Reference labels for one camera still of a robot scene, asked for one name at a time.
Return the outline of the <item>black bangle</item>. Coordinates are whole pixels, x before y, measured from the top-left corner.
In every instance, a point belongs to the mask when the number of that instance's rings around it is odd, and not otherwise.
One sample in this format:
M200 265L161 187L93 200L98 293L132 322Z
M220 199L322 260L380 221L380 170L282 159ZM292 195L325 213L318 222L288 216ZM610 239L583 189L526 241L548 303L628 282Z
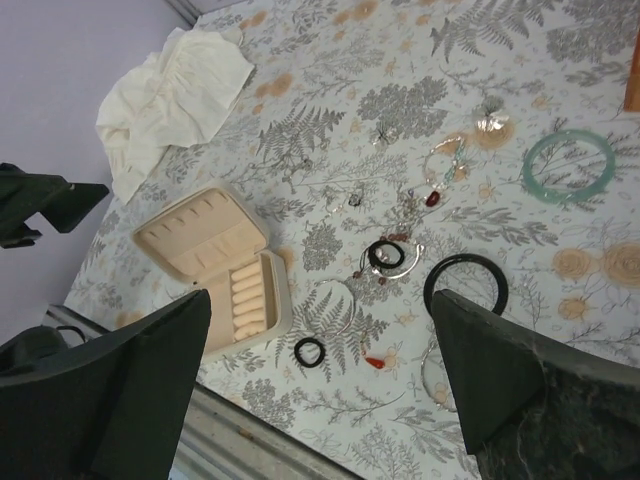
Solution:
M428 314L434 294L444 289L467 296L497 315L504 313L509 300L506 275L496 263L479 254L454 254L431 268L420 290Z

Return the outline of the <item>beige jewelry box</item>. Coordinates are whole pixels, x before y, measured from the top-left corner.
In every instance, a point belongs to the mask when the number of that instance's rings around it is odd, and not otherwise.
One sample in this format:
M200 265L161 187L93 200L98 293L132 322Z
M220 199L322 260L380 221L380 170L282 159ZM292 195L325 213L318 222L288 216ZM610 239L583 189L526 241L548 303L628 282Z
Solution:
M284 260L266 223L232 186L212 182L137 228L132 240L191 289L205 289L211 320L203 361L269 342L293 324Z

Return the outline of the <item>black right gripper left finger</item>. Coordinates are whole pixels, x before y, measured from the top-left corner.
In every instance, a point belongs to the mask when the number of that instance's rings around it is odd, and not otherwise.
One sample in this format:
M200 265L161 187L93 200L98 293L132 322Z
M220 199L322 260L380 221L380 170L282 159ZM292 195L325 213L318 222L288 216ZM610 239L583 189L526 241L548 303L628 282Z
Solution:
M210 319L196 290L75 347L47 326L2 344L2 478L168 478Z

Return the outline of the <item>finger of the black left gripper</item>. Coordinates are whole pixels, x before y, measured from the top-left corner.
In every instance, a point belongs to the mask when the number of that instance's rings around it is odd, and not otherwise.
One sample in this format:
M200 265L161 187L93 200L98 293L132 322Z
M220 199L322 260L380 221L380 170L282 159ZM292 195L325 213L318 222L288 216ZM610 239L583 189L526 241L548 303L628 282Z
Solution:
M72 183L1 164L1 248L33 246L42 236L27 220L41 214L54 229L70 233L109 194L104 184Z

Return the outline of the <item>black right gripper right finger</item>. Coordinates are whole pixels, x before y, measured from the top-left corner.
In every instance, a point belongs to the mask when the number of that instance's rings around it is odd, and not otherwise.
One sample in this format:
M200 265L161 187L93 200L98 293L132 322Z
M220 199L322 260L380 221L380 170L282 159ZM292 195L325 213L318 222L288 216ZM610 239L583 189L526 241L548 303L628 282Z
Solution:
M484 479L636 479L639 371L451 290L432 318L465 448Z

